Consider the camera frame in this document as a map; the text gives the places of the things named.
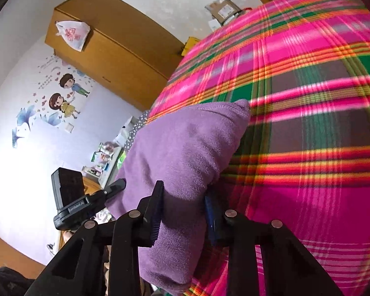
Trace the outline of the white pink plastic bag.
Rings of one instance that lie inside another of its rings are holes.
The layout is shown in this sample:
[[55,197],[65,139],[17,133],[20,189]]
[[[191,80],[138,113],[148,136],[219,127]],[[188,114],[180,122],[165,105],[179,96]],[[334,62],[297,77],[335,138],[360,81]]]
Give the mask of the white pink plastic bag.
[[83,46],[91,28],[81,21],[57,21],[55,23],[58,32],[65,43],[77,52],[83,51]]

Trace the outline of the yellow cardboard box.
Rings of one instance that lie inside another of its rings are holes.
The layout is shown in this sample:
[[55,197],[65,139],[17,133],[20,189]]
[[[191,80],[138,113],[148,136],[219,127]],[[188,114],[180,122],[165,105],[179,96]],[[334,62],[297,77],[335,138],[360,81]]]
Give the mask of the yellow cardboard box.
[[188,54],[188,52],[199,42],[200,40],[196,37],[189,37],[188,40],[186,41],[182,52],[181,56],[184,57]]

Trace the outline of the brown cardboard parcel box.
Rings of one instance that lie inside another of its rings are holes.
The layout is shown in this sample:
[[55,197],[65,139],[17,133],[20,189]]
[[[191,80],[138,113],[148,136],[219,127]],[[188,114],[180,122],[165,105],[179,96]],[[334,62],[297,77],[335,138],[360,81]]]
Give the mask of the brown cardboard parcel box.
[[215,0],[204,7],[219,24],[224,25],[242,12],[232,0]]

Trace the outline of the white paper shopping bag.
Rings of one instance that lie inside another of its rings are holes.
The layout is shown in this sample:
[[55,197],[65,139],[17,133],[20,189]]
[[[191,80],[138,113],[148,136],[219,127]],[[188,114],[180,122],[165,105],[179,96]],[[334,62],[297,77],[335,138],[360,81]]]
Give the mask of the white paper shopping bag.
[[131,116],[126,123],[121,127],[117,136],[114,138],[113,142],[116,143],[118,146],[122,148],[125,146],[128,138],[130,136],[130,132],[133,130],[134,126],[137,124],[138,119],[134,116]]

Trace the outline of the cartoon couple wall sticker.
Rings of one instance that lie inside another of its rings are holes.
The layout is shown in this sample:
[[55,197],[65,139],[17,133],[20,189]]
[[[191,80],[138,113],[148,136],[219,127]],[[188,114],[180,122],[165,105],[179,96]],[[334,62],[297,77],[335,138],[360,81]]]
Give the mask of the cartoon couple wall sticker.
[[26,138],[36,121],[72,132],[97,82],[56,55],[45,58],[32,76],[33,85],[12,129],[12,147]]

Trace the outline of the wooden wardrobe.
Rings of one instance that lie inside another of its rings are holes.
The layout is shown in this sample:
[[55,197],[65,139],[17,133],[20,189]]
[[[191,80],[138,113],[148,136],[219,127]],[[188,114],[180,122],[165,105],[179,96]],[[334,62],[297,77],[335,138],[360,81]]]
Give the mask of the wooden wardrobe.
[[[78,52],[57,35],[60,21],[91,28]],[[93,78],[122,100],[151,108],[182,61],[183,43],[122,0],[66,0],[56,6],[45,38],[56,56]]]

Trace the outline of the purple fleece garment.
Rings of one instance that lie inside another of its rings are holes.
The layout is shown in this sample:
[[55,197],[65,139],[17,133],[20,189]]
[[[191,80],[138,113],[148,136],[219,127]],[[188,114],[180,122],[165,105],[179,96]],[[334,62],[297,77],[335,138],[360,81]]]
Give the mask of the purple fleece garment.
[[250,120],[247,100],[186,106],[137,133],[118,177],[126,188],[107,201],[116,218],[135,209],[157,181],[164,214],[153,247],[139,250],[141,278],[180,295],[189,287],[206,232],[204,194],[239,147]]

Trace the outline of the pink green plaid bedsheet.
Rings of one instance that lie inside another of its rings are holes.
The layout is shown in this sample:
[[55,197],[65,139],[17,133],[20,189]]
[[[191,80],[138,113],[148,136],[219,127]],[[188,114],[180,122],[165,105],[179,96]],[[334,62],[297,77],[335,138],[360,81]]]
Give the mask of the pink green plaid bedsheet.
[[200,41],[151,107],[249,101],[220,183],[230,208],[281,220],[345,295],[370,284],[370,12],[273,0]]

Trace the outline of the grey dotted pillow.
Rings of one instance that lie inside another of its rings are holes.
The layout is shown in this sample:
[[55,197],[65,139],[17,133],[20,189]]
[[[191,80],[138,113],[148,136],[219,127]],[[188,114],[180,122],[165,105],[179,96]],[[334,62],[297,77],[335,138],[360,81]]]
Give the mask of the grey dotted pillow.
[[126,140],[126,143],[124,145],[124,150],[129,151],[130,148],[132,147],[135,137],[137,133],[144,127],[147,123],[148,117],[149,117],[150,110],[144,111],[140,117],[137,119],[137,122],[133,125],[132,129],[129,132],[129,136]]

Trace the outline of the cluttered white bedside table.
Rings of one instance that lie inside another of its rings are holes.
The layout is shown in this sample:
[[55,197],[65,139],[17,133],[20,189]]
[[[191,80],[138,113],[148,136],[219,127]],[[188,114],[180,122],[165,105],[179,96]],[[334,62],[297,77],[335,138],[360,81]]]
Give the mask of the cluttered white bedside table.
[[120,163],[124,148],[112,142],[101,142],[97,151],[92,154],[91,166],[82,167],[81,173],[86,179],[105,188],[113,182]]

